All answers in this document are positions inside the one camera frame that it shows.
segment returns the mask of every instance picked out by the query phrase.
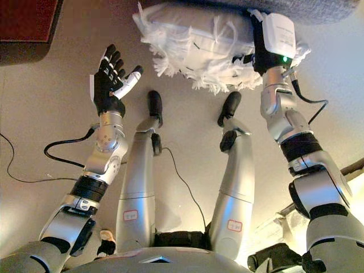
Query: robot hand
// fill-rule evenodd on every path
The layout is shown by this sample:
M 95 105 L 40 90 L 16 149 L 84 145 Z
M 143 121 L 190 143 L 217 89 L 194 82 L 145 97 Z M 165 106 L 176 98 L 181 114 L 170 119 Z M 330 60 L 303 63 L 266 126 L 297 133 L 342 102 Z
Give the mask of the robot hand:
M 115 45 L 109 45 L 98 72 L 90 76 L 91 100 L 96 105 L 98 115 L 106 111 L 117 111 L 123 117 L 125 106 L 120 99 L 134 87 L 143 73 L 143 68 L 138 65 L 123 79 L 125 70 L 121 69 L 123 60 L 120 55 Z

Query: black cable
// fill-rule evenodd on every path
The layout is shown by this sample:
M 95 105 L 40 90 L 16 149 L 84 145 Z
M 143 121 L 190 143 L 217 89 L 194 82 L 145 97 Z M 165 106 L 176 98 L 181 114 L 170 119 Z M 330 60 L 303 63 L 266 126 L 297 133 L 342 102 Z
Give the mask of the black cable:
M 3 134 L 0 133 L 0 135 L 10 144 L 11 150 L 13 151 L 13 155 L 11 156 L 11 160 L 6 168 L 6 172 L 7 174 L 14 180 L 19 181 L 19 182 L 23 182 L 23 183 L 38 183 L 38 182 L 45 182 L 45 181 L 55 181 L 55 180 L 73 180 L 73 181 L 77 181 L 77 179 L 74 178 L 67 178 L 67 177 L 60 177 L 60 178 L 52 178 L 52 179 L 41 179 L 41 180 L 34 180 L 34 181 L 25 181 L 22 179 L 18 179 L 16 177 L 14 177 L 10 172 L 9 172 L 9 168 L 11 166 L 11 164 L 13 163 L 14 160 L 14 156 L 15 156 L 15 151 L 14 151 L 14 146 L 13 144 L 10 142 L 10 140 L 5 137 Z
M 57 161 L 61 161 L 61 162 L 64 162 L 64 163 L 68 163 L 68 164 L 72 164 L 72 165 L 76 165 L 76 166 L 79 166 L 81 168 L 84 168 L 85 166 L 78 163 L 78 162 L 74 162 L 74 161 L 71 161 L 71 160 L 67 160 L 67 159 L 63 159 L 63 158 L 58 158 L 56 156 L 53 156 L 51 154 L 48 153 L 48 150 L 53 147 L 53 146 L 56 146 L 56 145 L 61 145 L 61 144 L 66 144 L 66 143 L 75 143 L 75 142 L 80 142 L 80 141 L 84 141 L 86 139 L 88 139 L 93 133 L 95 132 L 95 129 L 94 128 L 90 128 L 89 131 L 87 132 L 87 134 L 82 137 L 82 138 L 77 138 L 77 139 L 70 139 L 70 140 L 61 140 L 61 141 L 56 141 L 56 142 L 52 142 L 51 144 L 48 144 L 45 148 L 44 148 L 44 154 L 53 159 L 53 160 L 57 160 Z
M 307 98 L 305 98 L 302 94 L 301 94 L 301 90 L 300 90 L 300 86 L 298 85 L 298 80 L 293 80 L 292 81 L 292 86 L 296 91 L 297 96 L 303 100 L 304 102 L 307 102 L 309 104 L 320 104 L 323 103 L 322 107 L 316 112 L 315 115 L 313 115 L 313 117 L 309 120 L 308 124 L 311 124 L 311 122 L 313 122 L 313 120 L 321 113 L 322 110 L 325 109 L 326 105 L 329 103 L 328 100 L 321 100 L 321 101 L 312 101 L 309 100 Z
M 183 182 L 183 183 L 187 186 L 187 188 L 188 188 L 188 190 L 189 190 L 189 194 L 191 195 L 193 202 L 195 202 L 195 204 L 197 205 L 198 209 L 200 210 L 200 213 L 201 213 L 201 215 L 202 215 L 202 220 L 203 220 L 203 222 L 204 222 L 205 232 L 206 232 L 206 222 L 205 222 L 205 216 L 204 216 L 204 214 L 203 214 L 203 212 L 202 212 L 202 209 L 201 209 L 200 205 L 197 203 L 196 199 L 193 197 L 193 194 L 192 194 L 192 191 L 191 191 L 191 189 L 190 189 L 189 185 L 187 184 L 187 182 L 186 182 L 186 181 L 185 181 L 185 180 L 184 180 L 184 179 L 180 176 L 180 174 L 178 173 L 177 165 L 176 165 L 176 160 L 175 160 L 175 157 L 173 156 L 173 153 L 172 153 L 171 149 L 169 149 L 168 147 L 164 147 L 164 148 L 162 148 L 162 150 L 168 150 L 168 151 L 169 151 L 169 153 L 171 154 L 171 157 L 172 157 L 172 160 L 173 160 L 173 164 L 174 164 L 174 166 L 175 166 L 175 170 L 176 170 L 176 173 L 177 173 L 178 177 L 179 177 L 179 178 L 182 180 L 182 182 Z

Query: humanoid robot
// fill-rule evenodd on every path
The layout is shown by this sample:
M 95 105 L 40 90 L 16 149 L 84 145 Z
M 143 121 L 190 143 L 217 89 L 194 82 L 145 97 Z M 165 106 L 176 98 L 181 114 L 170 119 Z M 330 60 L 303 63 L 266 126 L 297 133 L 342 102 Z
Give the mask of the humanoid robot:
M 363 272 L 364 227 L 350 213 L 350 188 L 298 112 L 286 82 L 289 76 L 300 93 L 290 68 L 295 51 L 293 23 L 274 13 L 265 18 L 252 13 L 251 19 L 253 66 L 263 77 L 260 112 L 295 178 L 289 192 L 296 209 L 310 219 L 302 267 L 306 272 Z M 95 225 L 92 217 L 127 151 L 122 127 L 125 107 L 120 99 L 142 74 L 142 68 L 136 67 L 122 79 L 119 57 L 115 46 L 109 46 L 99 71 L 91 77 L 100 127 L 82 175 L 50 217 L 39 241 L 3 258 L 1 272 L 60 272 L 65 261 L 79 255 L 86 245 Z M 251 136 L 233 117 L 239 102 L 239 93 L 232 92 L 218 118 L 224 128 L 220 148 L 229 160 L 210 225 L 205 233 L 163 235 L 155 234 L 152 181 L 152 159 L 162 149 L 157 134 L 163 124 L 162 100 L 157 92 L 149 92 L 150 116 L 136 128 L 119 199 L 118 253 L 69 272 L 249 272 L 233 261 L 247 239 L 254 202 Z M 189 238 L 189 247 L 169 240 L 178 238 L 180 242 L 182 237 Z M 250 269 L 273 272 L 272 259 Z

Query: white pillow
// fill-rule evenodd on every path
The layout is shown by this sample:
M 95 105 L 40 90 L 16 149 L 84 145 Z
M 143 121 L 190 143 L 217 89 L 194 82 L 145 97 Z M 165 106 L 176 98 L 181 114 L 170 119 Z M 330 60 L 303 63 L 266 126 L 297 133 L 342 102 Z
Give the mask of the white pillow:
M 236 11 L 207 9 L 180 3 L 163 3 L 142 10 L 133 19 L 140 29 L 142 42 L 151 44 L 154 68 L 158 76 L 182 73 L 194 79 L 192 88 L 211 92 L 254 89 L 262 83 L 251 63 L 234 56 L 254 53 L 250 18 Z M 297 43 L 294 63 L 310 52 L 307 44 Z

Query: gray fabric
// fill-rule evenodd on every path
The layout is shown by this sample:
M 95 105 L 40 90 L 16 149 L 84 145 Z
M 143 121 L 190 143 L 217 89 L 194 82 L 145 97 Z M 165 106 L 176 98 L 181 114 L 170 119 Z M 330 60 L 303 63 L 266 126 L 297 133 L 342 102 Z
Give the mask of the gray fabric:
M 301 24 L 328 24 L 348 17 L 360 0 L 180 0 L 180 2 L 227 4 L 280 13 Z

